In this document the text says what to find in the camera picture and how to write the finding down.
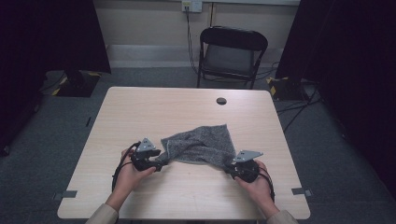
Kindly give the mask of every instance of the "baseboard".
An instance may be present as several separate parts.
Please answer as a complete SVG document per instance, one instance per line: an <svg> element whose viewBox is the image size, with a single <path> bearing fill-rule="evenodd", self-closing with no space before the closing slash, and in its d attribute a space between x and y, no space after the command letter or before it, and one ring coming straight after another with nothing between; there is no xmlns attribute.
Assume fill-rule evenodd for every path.
<svg viewBox="0 0 396 224"><path fill-rule="evenodd" d="M261 67L271 67L279 62L283 49L268 49L262 57ZM188 47L109 45L107 56L110 67L189 67ZM198 66L199 48L192 49L192 58Z"/></svg>

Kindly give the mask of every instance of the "crumpled cloth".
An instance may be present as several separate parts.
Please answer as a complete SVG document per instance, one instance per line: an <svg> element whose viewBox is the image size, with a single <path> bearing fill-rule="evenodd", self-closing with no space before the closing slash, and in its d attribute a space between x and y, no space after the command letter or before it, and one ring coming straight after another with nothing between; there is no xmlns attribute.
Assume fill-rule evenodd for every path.
<svg viewBox="0 0 396 224"><path fill-rule="evenodd" d="M165 152L157 160L209 163L221 169L235 158L235 149L227 125L201 126L161 140Z"/></svg>

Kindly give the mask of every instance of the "hand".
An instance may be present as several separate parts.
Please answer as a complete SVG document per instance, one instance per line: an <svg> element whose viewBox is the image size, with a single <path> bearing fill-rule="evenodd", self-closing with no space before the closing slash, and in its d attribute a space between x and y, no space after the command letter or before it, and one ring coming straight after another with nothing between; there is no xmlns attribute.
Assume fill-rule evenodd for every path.
<svg viewBox="0 0 396 224"><path fill-rule="evenodd" d="M121 159L125 155L126 151L127 149L122 151ZM131 162L130 156L131 155L125 157L125 160L122 164ZM123 202L132 192L132 190L136 189L142 179L154 173L155 169L155 167L150 167L145 171L139 172L134 168L132 163L124 165L119 172L116 187L108 197L106 204L110 205L117 212L119 212Z"/></svg>
<svg viewBox="0 0 396 224"><path fill-rule="evenodd" d="M255 161L265 171L267 167L261 161ZM268 177L268 174L264 170L260 169L260 173ZM258 176L252 183L245 182L239 177L235 177L236 182L244 188L249 197L260 207L265 217L269 218L272 215L279 212L279 209L275 206L271 199L271 190L268 182L262 176Z"/></svg>

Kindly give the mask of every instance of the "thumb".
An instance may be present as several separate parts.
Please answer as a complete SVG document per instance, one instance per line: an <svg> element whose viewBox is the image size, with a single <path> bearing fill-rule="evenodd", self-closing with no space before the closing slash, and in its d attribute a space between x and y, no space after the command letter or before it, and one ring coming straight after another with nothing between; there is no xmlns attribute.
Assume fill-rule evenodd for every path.
<svg viewBox="0 0 396 224"><path fill-rule="evenodd" d="M142 175L142 177L147 177L149 175L152 175L156 169L157 168L155 166L152 166L152 167L148 168L147 170L141 171L140 174Z"/></svg>

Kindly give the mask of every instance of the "chair backrest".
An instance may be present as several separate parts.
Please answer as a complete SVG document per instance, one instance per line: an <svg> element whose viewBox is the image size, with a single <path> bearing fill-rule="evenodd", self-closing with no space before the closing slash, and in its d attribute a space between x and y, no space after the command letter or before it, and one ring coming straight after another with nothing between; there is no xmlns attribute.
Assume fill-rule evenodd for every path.
<svg viewBox="0 0 396 224"><path fill-rule="evenodd" d="M233 49L266 50L268 41L256 31L242 30L226 26L212 26L204 29L200 36L203 43Z"/></svg>

